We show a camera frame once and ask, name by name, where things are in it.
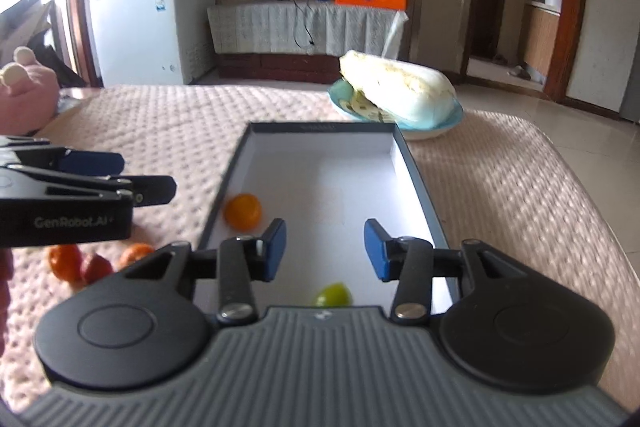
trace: white tablecloth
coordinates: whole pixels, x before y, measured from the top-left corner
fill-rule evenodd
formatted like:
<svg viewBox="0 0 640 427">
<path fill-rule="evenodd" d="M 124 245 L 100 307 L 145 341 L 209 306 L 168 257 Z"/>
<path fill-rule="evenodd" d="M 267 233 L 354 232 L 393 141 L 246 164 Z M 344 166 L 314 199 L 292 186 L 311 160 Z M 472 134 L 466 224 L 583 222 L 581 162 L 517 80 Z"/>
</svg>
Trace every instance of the white tablecloth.
<svg viewBox="0 0 640 427">
<path fill-rule="evenodd" d="M 207 12 L 219 54 L 341 57 L 356 50 L 398 58 L 408 20 L 401 11 L 313 0 L 254 0 L 212 6 Z"/>
</svg>

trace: floor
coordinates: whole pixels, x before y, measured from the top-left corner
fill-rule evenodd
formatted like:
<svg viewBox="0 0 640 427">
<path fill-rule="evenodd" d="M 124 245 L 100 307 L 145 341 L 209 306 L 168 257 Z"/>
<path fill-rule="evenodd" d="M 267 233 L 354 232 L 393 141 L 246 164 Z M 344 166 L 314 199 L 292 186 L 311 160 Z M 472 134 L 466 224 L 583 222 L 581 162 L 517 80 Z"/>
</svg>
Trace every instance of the floor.
<svg viewBox="0 0 640 427">
<path fill-rule="evenodd" d="M 501 66 L 488 60 L 471 57 L 469 58 L 469 65 L 466 68 L 466 74 L 486 78 L 487 80 L 493 80 L 494 82 L 500 82 L 502 84 L 511 84 L 511 86 L 527 87 L 536 91 L 542 91 L 542 84 L 533 82 L 532 80 L 524 80 L 517 76 L 511 76 L 509 74 L 511 69 L 513 68 L 510 66 Z"/>
<path fill-rule="evenodd" d="M 242 83 L 326 89 L 293 82 Z M 574 170 L 640 275 L 640 126 L 488 87 L 464 84 L 456 86 L 456 92 L 464 108 L 512 114 L 542 129 Z"/>
</svg>

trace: metal screw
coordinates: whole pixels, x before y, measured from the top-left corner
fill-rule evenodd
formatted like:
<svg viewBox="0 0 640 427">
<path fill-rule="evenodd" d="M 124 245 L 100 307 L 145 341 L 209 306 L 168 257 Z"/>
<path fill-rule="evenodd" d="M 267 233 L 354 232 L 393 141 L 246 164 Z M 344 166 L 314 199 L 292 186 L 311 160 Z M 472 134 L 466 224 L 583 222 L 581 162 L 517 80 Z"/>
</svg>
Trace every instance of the metal screw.
<svg viewBox="0 0 640 427">
<path fill-rule="evenodd" d="M 229 321 L 243 321 L 254 313 L 254 309 L 249 304 L 232 302 L 220 310 L 220 316 Z"/>
<path fill-rule="evenodd" d="M 396 317 L 399 319 L 421 319 L 427 314 L 427 308 L 417 302 L 406 302 L 396 306 Z"/>
</svg>

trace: white container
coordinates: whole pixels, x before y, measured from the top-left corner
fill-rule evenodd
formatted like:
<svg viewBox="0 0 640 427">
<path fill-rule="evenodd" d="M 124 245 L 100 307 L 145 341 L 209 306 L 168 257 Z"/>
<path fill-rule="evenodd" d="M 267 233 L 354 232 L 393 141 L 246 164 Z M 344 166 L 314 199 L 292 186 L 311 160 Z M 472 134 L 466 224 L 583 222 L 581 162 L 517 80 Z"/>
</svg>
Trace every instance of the white container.
<svg viewBox="0 0 640 427">
<path fill-rule="evenodd" d="M 102 82 L 189 84 L 214 66 L 216 0 L 89 0 Z"/>
<path fill-rule="evenodd" d="M 262 205 L 255 235 L 277 217 L 287 225 L 275 279 L 252 283 L 261 312 L 271 305 L 312 305 L 318 292 L 342 282 L 354 305 L 378 305 L 388 314 L 398 283 L 381 282 L 369 262 L 364 248 L 369 218 L 392 237 L 411 235 L 448 248 L 415 162 L 393 124 L 251 124 L 222 181 L 199 249 L 218 248 L 238 235 L 222 209 L 228 198 L 244 192 Z M 216 311 L 216 281 L 199 281 L 194 302 L 205 312 Z M 451 303 L 447 280 L 434 279 L 432 311 L 442 313 Z"/>
<path fill-rule="evenodd" d="M 562 11 L 562 0 L 545 0 L 545 4 L 553 7 L 558 13 Z"/>
</svg>

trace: orange fruit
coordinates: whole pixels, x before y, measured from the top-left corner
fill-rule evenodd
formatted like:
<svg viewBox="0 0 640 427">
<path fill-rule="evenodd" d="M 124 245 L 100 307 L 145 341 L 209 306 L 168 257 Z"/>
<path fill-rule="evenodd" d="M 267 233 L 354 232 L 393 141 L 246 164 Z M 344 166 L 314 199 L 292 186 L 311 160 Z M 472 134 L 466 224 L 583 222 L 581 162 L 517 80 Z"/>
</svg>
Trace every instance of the orange fruit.
<svg viewBox="0 0 640 427">
<path fill-rule="evenodd" d="M 82 262 L 82 280 L 86 284 L 92 284 L 112 273 L 113 266 L 109 260 L 97 253 L 86 256 Z"/>
<path fill-rule="evenodd" d="M 77 282 L 81 279 L 82 252 L 78 245 L 55 245 L 50 247 L 49 268 L 61 281 Z"/>
<path fill-rule="evenodd" d="M 262 206 L 253 194 L 238 194 L 227 201 L 223 215 L 232 229 L 250 232 L 260 223 Z"/>
<path fill-rule="evenodd" d="M 136 261 L 140 261 L 140 259 L 155 251 L 156 249 L 154 247 L 146 243 L 136 243 L 131 245 L 127 250 L 122 252 L 122 255 L 120 256 L 120 261 L 118 263 L 120 265 L 120 269 L 126 268 Z"/>
</svg>

